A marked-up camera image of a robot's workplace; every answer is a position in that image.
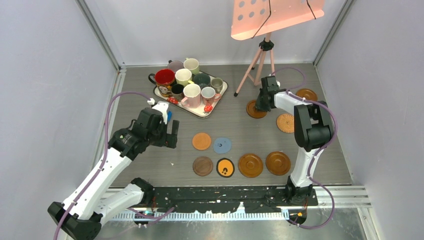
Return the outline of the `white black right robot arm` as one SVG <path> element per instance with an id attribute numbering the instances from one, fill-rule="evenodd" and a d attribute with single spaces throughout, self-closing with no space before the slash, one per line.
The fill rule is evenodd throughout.
<path id="1" fill-rule="evenodd" d="M 293 172 L 285 185 L 283 199 L 290 205 L 299 205 L 312 195 L 312 177 L 317 161 L 335 135 L 327 104 L 300 98 L 288 89 L 281 89 L 275 76 L 266 76 L 261 79 L 255 109 L 260 112 L 281 109 L 294 117 L 298 153 Z"/>

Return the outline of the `plain orange round coaster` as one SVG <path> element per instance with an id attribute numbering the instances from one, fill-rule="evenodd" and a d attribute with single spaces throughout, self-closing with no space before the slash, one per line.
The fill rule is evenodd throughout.
<path id="1" fill-rule="evenodd" d="M 212 139 L 209 134 L 205 132 L 199 132 L 192 138 L 192 145 L 196 150 L 204 151 L 211 145 Z"/>

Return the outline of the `blue smiley foam coaster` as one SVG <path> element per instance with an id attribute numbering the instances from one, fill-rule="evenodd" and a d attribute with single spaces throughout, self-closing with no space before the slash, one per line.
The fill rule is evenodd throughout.
<path id="1" fill-rule="evenodd" d="M 213 150 L 216 154 L 226 154 L 232 149 L 232 141 L 227 137 L 218 137 L 213 143 Z"/>

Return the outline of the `dark brown wooden coaster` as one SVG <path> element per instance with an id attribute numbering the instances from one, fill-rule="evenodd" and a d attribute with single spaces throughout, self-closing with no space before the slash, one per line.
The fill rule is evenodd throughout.
<path id="1" fill-rule="evenodd" d="M 213 162 L 209 157 L 199 156 L 193 161 L 192 169 L 196 175 L 205 177 L 212 172 L 213 166 Z"/>

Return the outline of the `woven orange rattan coaster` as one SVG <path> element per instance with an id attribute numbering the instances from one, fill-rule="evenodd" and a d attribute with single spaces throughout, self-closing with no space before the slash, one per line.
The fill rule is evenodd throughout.
<path id="1" fill-rule="evenodd" d="M 281 114 L 276 119 L 276 125 L 279 130 L 284 133 L 294 133 L 295 132 L 295 120 L 294 116 L 288 113 Z"/>

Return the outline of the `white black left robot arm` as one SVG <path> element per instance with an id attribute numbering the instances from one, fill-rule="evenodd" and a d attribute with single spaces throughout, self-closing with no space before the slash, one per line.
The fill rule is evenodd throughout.
<path id="1" fill-rule="evenodd" d="M 139 177 L 106 199 L 103 194 L 119 174 L 147 147 L 176 148 L 179 121 L 168 129 L 168 103 L 160 101 L 141 110 L 130 127 L 117 130 L 104 154 L 80 186 L 63 202 L 52 202 L 47 212 L 74 240 L 93 240 L 103 225 L 123 210 L 140 205 L 148 207 L 154 199 L 154 187 Z"/>

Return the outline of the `glossy brown grooved wooden coaster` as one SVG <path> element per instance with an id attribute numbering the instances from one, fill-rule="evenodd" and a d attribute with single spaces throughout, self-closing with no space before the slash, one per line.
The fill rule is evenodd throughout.
<path id="1" fill-rule="evenodd" d="M 265 160 L 268 171 L 276 176 L 283 176 L 291 169 L 290 158 L 281 151 L 269 153 Z"/>

